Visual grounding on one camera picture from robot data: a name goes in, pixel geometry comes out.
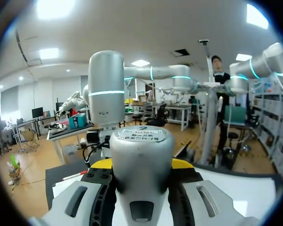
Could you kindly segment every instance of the stool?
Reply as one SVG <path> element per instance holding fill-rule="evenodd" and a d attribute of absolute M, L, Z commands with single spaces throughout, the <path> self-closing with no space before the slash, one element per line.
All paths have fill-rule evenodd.
<path fill-rule="evenodd" d="M 142 114 L 140 114 L 140 115 L 134 115 L 134 116 L 132 116 L 132 118 L 134 119 L 135 125 L 136 125 L 136 121 L 137 121 L 137 120 L 140 122 L 140 125 L 142 125 L 142 120 L 141 120 Z"/>
<path fill-rule="evenodd" d="M 236 134 L 236 133 L 234 133 L 234 132 L 229 132 L 228 133 L 228 139 L 230 140 L 230 146 L 229 146 L 229 148 L 231 149 L 232 148 L 232 140 L 233 139 L 238 139 L 238 134 Z"/>

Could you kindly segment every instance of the green object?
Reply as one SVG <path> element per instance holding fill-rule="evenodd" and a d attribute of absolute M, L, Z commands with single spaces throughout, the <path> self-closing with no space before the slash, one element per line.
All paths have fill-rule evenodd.
<path fill-rule="evenodd" d="M 224 122 L 236 125 L 245 125 L 246 108 L 239 106 L 225 106 L 225 119 Z"/>
<path fill-rule="evenodd" d="M 16 158 L 13 154 L 10 155 L 10 163 L 15 168 L 15 170 L 18 169 L 18 164 L 17 164 Z"/>
<path fill-rule="evenodd" d="M 198 99 L 192 99 L 192 104 L 199 104 L 199 100 Z"/>
<path fill-rule="evenodd" d="M 133 108 L 132 107 L 125 107 L 125 113 L 130 113 L 133 112 Z"/>

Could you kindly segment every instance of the label sticker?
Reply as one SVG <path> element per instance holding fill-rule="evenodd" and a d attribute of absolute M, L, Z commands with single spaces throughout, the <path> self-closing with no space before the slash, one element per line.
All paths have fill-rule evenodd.
<path fill-rule="evenodd" d="M 161 130 L 124 129 L 118 138 L 130 141 L 159 142 L 163 141 L 166 136 Z"/>

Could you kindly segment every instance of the red pen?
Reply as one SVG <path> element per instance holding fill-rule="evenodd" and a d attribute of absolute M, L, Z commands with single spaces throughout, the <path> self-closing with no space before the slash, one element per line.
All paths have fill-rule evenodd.
<path fill-rule="evenodd" d="M 75 178 L 75 177 L 77 177 L 77 176 L 79 176 L 79 175 L 82 175 L 82 174 L 84 174 L 84 173 L 87 173 L 87 172 L 88 172 L 88 170 L 85 170 L 85 171 L 83 171 L 83 172 L 80 172 L 80 173 L 77 173 L 77 174 L 74 174 L 74 175 L 65 177 L 65 178 L 63 178 L 63 181 L 64 181 L 64 180 L 71 179 L 71 178 Z"/>

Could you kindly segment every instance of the computer monitor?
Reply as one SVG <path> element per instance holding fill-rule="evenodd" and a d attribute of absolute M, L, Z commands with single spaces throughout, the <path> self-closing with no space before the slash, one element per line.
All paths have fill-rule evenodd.
<path fill-rule="evenodd" d="M 43 108 L 39 107 L 32 109 L 32 114 L 33 114 L 33 119 L 43 116 Z"/>
<path fill-rule="evenodd" d="M 56 111 L 58 112 L 59 107 L 63 105 L 63 102 L 57 102 L 56 103 Z"/>

